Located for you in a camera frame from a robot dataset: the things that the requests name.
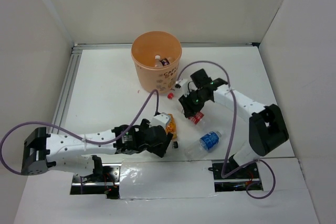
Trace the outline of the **clear bottle red label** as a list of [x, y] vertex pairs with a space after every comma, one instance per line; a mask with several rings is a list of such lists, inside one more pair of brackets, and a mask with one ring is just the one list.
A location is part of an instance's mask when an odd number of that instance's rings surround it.
[[[181, 104], [177, 100], [177, 96], [171, 91], [168, 93], [167, 98], [169, 101], [174, 104], [174, 108], [180, 113], [183, 114], [184, 110]], [[187, 118], [188, 121], [193, 124], [198, 130], [204, 130], [207, 124], [207, 120], [204, 118], [204, 114], [202, 112], [197, 112], [194, 116], [190, 116]]]

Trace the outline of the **orange juice bottle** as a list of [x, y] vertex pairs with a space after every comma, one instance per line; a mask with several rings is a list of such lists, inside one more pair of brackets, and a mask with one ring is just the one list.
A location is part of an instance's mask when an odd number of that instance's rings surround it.
[[170, 120], [169, 124], [167, 125], [165, 131], [166, 131], [166, 133], [172, 133], [173, 134], [172, 140], [173, 141], [177, 141], [177, 127], [176, 127], [176, 123], [175, 123], [173, 114], [169, 114], [169, 116], [170, 116], [171, 120]]

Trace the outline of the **clear bottle dark blue label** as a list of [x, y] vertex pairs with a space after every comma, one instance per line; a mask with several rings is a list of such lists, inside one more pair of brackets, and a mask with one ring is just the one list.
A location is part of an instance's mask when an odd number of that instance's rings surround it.
[[171, 57], [160, 59], [160, 63], [163, 67], [169, 66], [173, 62]]

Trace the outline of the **clear bottle white cap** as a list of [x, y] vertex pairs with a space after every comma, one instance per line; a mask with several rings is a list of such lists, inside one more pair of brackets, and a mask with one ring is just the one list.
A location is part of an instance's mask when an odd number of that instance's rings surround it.
[[155, 62], [154, 62], [154, 66], [155, 66], [156, 68], [158, 68], [158, 67], [162, 67], [162, 64], [161, 64], [161, 57], [160, 57], [160, 55], [156, 55], [156, 56], [154, 57], [154, 60], [155, 60]]

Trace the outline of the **clear bottle black label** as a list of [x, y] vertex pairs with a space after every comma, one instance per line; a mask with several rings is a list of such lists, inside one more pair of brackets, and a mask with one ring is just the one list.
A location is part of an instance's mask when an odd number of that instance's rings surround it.
[[178, 148], [178, 142], [177, 141], [172, 141], [172, 148], [177, 149]]

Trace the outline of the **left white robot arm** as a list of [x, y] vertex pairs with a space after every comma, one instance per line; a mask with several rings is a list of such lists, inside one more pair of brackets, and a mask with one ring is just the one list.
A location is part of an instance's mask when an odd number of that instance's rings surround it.
[[44, 127], [36, 128], [24, 141], [21, 173], [32, 176], [60, 170], [99, 181], [104, 170], [102, 154], [132, 155], [148, 151], [163, 157], [173, 137], [165, 131], [170, 121], [170, 116], [158, 114], [139, 125], [120, 125], [79, 138], [49, 134]]

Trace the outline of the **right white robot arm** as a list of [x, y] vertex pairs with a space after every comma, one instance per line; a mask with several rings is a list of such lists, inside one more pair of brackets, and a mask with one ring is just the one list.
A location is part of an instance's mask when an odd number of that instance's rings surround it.
[[235, 154], [226, 153], [221, 176], [242, 177], [247, 166], [268, 155], [289, 139], [289, 133], [276, 104], [264, 105], [234, 90], [228, 81], [211, 79], [204, 69], [179, 79], [175, 88], [181, 91], [179, 102], [186, 118], [195, 116], [207, 101], [220, 104], [248, 123], [248, 139]]

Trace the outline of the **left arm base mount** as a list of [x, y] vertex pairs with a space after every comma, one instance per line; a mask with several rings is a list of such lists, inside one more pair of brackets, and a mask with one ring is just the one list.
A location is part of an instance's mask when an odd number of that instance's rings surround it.
[[121, 163], [103, 163], [94, 155], [93, 164], [89, 175], [73, 176], [70, 195], [105, 195], [107, 199], [120, 199]]

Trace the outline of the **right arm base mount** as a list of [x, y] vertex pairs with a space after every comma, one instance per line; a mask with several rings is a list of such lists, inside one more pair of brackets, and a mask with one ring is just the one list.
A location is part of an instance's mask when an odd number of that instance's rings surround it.
[[250, 164], [223, 178], [223, 162], [212, 161], [212, 165], [208, 168], [208, 171], [213, 175], [215, 192], [245, 191], [250, 184], [250, 190], [263, 190], [256, 163]]

